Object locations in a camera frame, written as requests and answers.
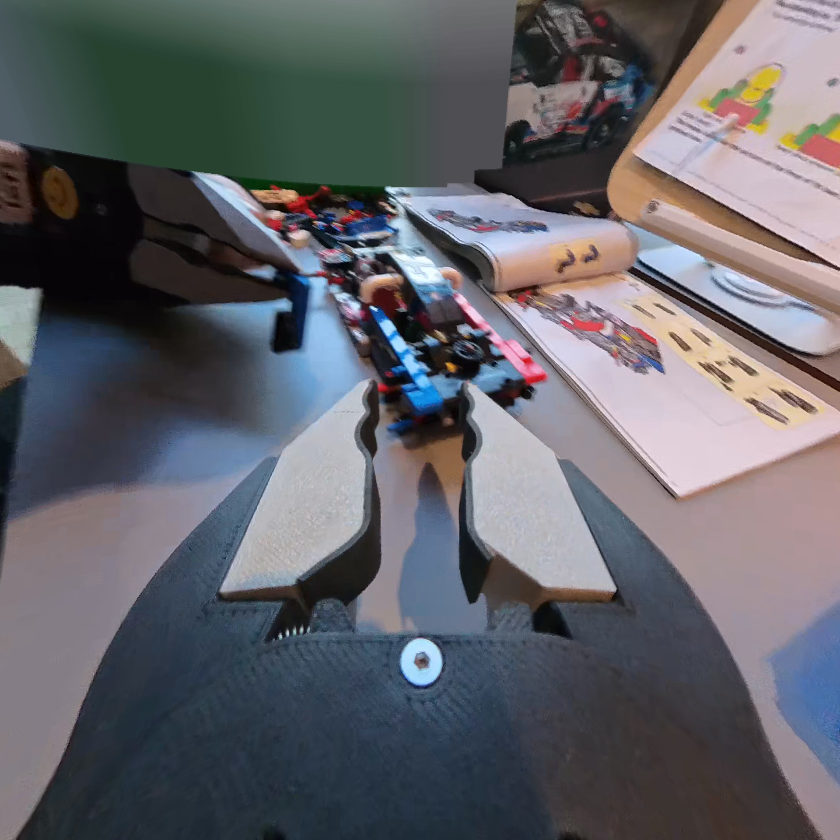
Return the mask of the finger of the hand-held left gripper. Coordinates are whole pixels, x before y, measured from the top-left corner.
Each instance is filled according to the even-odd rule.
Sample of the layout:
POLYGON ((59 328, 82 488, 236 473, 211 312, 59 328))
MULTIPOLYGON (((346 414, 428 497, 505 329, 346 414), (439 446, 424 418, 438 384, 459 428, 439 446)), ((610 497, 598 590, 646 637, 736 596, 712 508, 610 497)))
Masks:
POLYGON ((254 263, 291 274, 302 273, 299 259, 268 226, 265 208, 249 191, 225 175, 191 171, 190 176, 222 218, 230 248, 254 263))
POLYGON ((192 305, 275 301, 285 298, 291 287, 290 279, 277 270, 257 276, 200 266, 147 240, 133 250, 133 282, 192 305))

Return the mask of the toy car set box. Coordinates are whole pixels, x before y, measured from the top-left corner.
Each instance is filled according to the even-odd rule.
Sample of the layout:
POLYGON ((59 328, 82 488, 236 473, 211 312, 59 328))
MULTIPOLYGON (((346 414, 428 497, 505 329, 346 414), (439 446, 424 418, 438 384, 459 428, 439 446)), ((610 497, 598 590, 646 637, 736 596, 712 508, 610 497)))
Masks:
POLYGON ((501 167, 475 184, 609 217, 611 171, 722 1, 517 2, 501 167))

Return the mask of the pile of loose toy pieces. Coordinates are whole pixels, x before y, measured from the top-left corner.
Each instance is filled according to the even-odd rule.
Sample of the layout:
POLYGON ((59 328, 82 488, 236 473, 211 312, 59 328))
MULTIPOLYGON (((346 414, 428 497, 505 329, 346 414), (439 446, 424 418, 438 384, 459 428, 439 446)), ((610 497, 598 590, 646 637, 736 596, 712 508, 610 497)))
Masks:
POLYGON ((396 207, 383 193, 341 194, 322 185, 310 194, 272 185, 250 190, 266 225, 296 248, 374 247, 397 234, 396 207))

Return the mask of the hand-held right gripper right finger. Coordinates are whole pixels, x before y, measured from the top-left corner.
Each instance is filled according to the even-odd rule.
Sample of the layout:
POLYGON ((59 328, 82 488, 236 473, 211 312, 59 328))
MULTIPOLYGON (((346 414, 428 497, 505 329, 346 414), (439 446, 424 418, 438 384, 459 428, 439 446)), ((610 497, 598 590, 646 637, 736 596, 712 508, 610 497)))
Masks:
POLYGON ((557 455, 472 383, 461 416, 459 572, 468 602, 610 602, 616 583, 557 455))

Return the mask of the white stand base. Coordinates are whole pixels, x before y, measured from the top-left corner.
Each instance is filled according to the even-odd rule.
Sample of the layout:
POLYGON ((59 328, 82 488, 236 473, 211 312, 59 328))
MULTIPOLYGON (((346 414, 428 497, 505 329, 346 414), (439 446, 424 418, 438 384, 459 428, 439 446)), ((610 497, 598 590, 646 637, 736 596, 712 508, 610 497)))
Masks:
POLYGON ((839 351, 838 316, 676 245, 644 248, 638 264, 708 309, 795 353, 839 351))

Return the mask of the printed instruction sheet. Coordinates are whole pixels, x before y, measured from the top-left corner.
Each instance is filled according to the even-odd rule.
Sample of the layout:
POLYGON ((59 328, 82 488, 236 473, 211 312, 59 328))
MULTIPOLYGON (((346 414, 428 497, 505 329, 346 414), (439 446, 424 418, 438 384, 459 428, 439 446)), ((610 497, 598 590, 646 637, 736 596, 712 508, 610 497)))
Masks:
POLYGON ((839 2, 724 2, 637 160, 837 268, 839 2))

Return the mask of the blue L-shaped toy beam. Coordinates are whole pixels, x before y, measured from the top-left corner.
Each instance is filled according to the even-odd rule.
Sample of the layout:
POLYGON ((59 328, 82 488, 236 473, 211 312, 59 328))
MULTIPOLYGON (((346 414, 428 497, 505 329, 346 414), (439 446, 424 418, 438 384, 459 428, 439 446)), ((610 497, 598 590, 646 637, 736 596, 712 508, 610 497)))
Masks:
POLYGON ((309 278, 297 274, 290 274, 288 272, 277 271, 275 284, 280 291, 280 302, 282 303, 282 306, 279 307, 276 312, 291 311, 295 316, 297 320, 300 349, 305 341, 310 298, 309 278))

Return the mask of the wooden document stand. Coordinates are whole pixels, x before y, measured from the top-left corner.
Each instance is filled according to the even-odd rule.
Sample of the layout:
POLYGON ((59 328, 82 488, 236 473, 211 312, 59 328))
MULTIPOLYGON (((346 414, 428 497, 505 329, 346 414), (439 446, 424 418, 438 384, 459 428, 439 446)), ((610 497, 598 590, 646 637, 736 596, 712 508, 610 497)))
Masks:
POLYGON ((653 126, 650 113, 658 110, 659 98, 672 78, 612 169, 607 195, 618 216, 713 262, 838 314, 838 267, 636 159, 637 143, 653 126))

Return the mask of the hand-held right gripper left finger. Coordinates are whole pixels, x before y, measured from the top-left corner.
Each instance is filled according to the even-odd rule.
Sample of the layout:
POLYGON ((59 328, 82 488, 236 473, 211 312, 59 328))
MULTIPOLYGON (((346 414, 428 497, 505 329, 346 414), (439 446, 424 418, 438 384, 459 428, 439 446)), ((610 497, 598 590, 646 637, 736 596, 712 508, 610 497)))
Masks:
POLYGON ((376 383, 341 397, 281 452, 218 595, 226 602, 352 603, 382 561, 376 383))

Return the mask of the partly built toy car chassis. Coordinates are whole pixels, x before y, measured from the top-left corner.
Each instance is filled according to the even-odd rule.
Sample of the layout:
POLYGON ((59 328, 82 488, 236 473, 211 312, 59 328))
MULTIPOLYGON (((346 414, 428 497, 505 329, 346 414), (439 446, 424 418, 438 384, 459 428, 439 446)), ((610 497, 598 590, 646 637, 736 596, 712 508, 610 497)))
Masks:
POLYGON ((520 342, 503 339, 461 291, 462 275, 420 248, 324 248, 322 275, 360 357, 392 406, 392 434, 453 426, 472 383, 503 408, 533 397, 545 370, 520 342))

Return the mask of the blue plastic bin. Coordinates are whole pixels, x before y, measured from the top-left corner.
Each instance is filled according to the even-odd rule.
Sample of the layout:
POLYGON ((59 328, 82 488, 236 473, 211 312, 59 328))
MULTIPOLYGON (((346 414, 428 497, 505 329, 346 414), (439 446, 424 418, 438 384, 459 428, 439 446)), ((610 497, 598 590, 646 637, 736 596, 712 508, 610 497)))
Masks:
POLYGON ((839 782, 839 604, 775 650, 776 706, 825 772, 839 782))

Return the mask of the open building instruction booklet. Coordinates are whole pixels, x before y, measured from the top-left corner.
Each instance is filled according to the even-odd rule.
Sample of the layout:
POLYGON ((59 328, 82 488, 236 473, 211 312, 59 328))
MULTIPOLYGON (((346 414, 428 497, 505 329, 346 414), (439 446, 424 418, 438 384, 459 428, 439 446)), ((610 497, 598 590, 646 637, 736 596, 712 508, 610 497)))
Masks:
POLYGON ((838 409, 632 276, 603 217, 512 196, 397 187, 407 217, 479 269, 486 294, 676 498, 838 439, 838 409))

